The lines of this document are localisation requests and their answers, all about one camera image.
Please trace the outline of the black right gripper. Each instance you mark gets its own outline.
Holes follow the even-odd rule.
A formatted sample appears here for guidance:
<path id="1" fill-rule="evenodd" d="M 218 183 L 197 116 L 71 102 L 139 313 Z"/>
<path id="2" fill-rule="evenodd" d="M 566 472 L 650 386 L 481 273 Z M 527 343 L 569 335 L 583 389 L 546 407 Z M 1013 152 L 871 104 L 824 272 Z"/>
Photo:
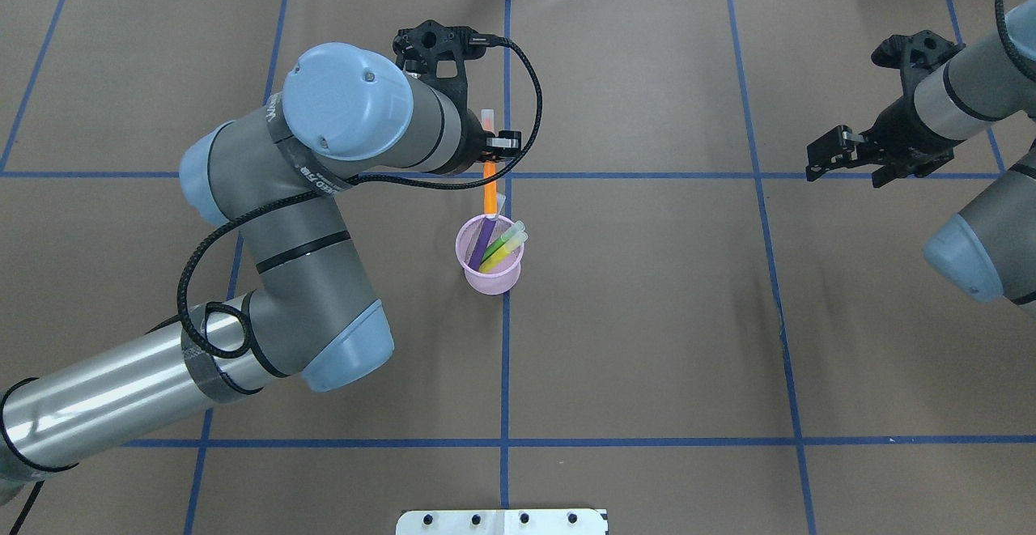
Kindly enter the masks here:
<path id="1" fill-rule="evenodd" d="M 814 182 L 828 172 L 865 163 L 877 165 L 871 173 L 871 185 L 877 189 L 909 176 L 932 174 L 955 158 L 955 147 L 954 140 L 941 137 L 921 121 L 910 98 L 899 97 L 864 133 L 839 125 L 811 142 L 805 179 Z"/>

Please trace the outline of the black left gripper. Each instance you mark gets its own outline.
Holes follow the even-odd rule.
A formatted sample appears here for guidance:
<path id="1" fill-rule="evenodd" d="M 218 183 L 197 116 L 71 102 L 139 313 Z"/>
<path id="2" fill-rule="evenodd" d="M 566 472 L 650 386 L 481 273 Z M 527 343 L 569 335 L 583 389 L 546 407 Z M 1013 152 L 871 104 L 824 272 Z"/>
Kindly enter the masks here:
<path id="1" fill-rule="evenodd" d="M 467 172 L 476 163 L 510 165 L 523 147 L 522 133 L 518 130 L 500 130 L 495 133 L 495 115 L 488 118 L 481 111 L 467 110 L 462 117 L 461 171 Z"/>

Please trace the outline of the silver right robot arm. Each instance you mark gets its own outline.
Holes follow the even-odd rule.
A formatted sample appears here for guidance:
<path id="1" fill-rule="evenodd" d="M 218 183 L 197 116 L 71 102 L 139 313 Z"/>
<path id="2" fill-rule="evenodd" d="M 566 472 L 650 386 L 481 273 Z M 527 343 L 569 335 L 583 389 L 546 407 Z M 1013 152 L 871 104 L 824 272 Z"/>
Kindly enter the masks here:
<path id="1" fill-rule="evenodd" d="M 991 33 L 959 44 L 930 30 L 891 35 L 871 62 L 899 75 L 899 96 L 872 125 L 829 130 L 806 149 L 805 178 L 867 167 L 874 188 L 922 180 L 966 146 L 992 158 L 987 187 L 923 246 L 925 261 L 980 303 L 1007 300 L 1034 312 L 1034 148 L 1008 161 L 995 126 L 1034 118 L 1034 0 L 995 0 Z"/>

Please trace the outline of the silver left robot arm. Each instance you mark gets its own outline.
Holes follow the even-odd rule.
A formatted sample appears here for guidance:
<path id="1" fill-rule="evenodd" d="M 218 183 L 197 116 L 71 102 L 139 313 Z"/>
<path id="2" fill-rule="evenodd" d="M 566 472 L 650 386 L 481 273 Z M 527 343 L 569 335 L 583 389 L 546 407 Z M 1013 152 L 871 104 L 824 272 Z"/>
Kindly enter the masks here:
<path id="1" fill-rule="evenodd" d="M 423 23 L 396 58 L 307 49 L 264 107 L 182 158 L 185 199 L 214 231 L 176 284 L 176 313 L 124 346 L 2 395 L 2 502 L 84 459 L 299 374 L 325 392 L 388 361 L 393 339 L 334 196 L 370 182 L 463 189 L 477 162 L 511 171 L 534 137 L 482 128 L 467 62 L 506 37 Z"/>

